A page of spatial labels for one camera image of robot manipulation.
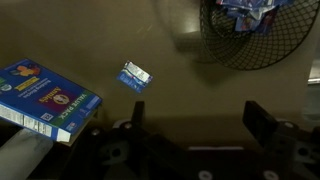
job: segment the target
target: floor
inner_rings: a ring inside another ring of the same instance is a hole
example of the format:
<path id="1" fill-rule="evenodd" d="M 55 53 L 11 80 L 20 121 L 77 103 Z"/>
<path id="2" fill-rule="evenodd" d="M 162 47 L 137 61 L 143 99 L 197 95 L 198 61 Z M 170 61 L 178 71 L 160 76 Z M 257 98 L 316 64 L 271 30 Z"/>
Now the floor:
<path id="1" fill-rule="evenodd" d="M 179 143 L 253 141 L 246 100 L 302 124 L 319 23 L 286 60 L 258 71 L 210 63 L 199 33 L 199 0 L 0 0 L 0 66 L 28 57 L 103 99 L 99 121 L 129 118 L 146 102 L 146 126 Z M 154 76 L 137 94 L 116 80 L 127 60 Z"/>

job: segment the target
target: white object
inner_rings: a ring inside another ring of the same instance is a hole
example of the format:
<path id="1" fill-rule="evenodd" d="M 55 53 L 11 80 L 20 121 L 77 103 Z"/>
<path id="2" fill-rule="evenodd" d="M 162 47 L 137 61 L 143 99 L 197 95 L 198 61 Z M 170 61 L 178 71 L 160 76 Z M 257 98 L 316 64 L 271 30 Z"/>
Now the white object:
<path id="1" fill-rule="evenodd" d="M 53 146 L 48 137 L 23 129 L 0 148 L 0 179 L 25 180 Z"/>

